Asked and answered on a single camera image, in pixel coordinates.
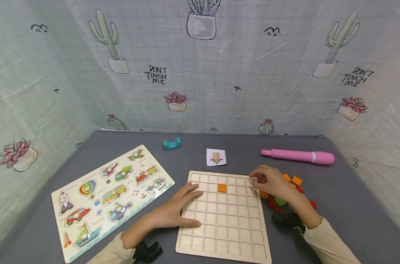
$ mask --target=gray surface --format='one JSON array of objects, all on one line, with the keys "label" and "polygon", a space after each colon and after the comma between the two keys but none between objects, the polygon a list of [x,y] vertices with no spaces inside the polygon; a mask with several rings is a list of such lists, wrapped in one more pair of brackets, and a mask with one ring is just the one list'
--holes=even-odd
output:
[{"label": "gray surface", "polygon": [[[182,148],[165,152],[163,140],[181,139]],[[175,186],[125,222],[73,263],[86,263],[117,233],[130,227],[143,214],[164,203],[183,184],[190,170],[247,175],[260,164],[275,166],[283,173],[303,179],[302,187],[317,211],[362,264],[400,264],[400,230],[384,209],[326,138],[294,136],[206,135],[150,132],[97,131],[69,158],[43,187],[21,220],[0,244],[0,264],[64,263],[53,213],[51,192],[102,166],[111,159],[144,144],[175,180]],[[206,148],[226,150],[228,163],[206,166]],[[326,151],[335,155],[332,166],[284,161],[260,156],[261,149],[280,148]],[[295,231],[277,230],[272,212],[263,202],[267,236],[274,264],[320,263],[306,242]],[[177,254],[177,228],[156,230],[144,241],[158,241],[164,253],[154,263],[237,263],[215,258]]]}]

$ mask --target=beige sleeve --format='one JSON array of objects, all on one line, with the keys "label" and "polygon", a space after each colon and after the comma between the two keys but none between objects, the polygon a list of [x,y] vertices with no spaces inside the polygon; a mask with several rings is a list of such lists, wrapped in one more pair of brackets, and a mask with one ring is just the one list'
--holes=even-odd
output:
[{"label": "beige sleeve", "polygon": [[87,264],[133,264],[135,248],[125,249],[119,233],[102,251]]},{"label": "beige sleeve", "polygon": [[316,251],[322,264],[359,264],[360,262],[323,218],[316,228],[305,229],[305,241]]}]

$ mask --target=child's hand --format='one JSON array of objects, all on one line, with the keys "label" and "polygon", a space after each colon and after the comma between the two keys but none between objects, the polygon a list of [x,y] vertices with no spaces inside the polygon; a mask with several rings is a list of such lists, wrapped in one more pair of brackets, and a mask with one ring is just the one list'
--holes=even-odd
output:
[{"label": "child's hand", "polygon": [[287,202],[291,200],[297,190],[293,189],[287,180],[282,176],[277,168],[267,165],[261,165],[250,173],[250,178],[257,177],[258,183],[252,182],[252,185],[261,191],[281,198]]},{"label": "child's hand", "polygon": [[201,223],[195,219],[184,219],[181,217],[181,210],[186,204],[203,194],[202,191],[192,192],[198,184],[185,184],[166,203],[154,209],[148,214],[153,223],[153,228],[169,228],[176,226],[199,227]]}]

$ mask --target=pink microphone toy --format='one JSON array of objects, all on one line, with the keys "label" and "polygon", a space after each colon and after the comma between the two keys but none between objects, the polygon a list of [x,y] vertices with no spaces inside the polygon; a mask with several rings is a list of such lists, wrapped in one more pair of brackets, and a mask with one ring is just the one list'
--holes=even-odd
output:
[{"label": "pink microphone toy", "polygon": [[330,165],[334,163],[334,156],[327,152],[307,152],[307,151],[296,151],[296,150],[261,150],[260,152],[264,156],[271,156],[272,158],[282,158],[286,160],[294,161],[308,161],[315,164]]}]

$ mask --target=orange block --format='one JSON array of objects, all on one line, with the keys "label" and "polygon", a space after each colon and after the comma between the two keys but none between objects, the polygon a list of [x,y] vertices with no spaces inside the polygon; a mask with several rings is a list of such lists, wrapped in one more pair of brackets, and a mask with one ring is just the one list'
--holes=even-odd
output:
[{"label": "orange block", "polygon": [[226,184],[222,184],[222,183],[217,184],[217,191],[220,192],[220,193],[227,192]]},{"label": "orange block", "polygon": [[260,197],[263,199],[269,198],[269,194],[267,192],[260,191]]},{"label": "orange block", "polygon": [[291,181],[291,178],[289,177],[289,175],[287,173],[282,174],[282,176],[285,178],[285,180],[287,180],[289,182]]},{"label": "orange block", "polygon": [[301,186],[302,180],[300,178],[298,178],[297,176],[294,176],[292,178],[292,182],[297,184],[298,186]]}]

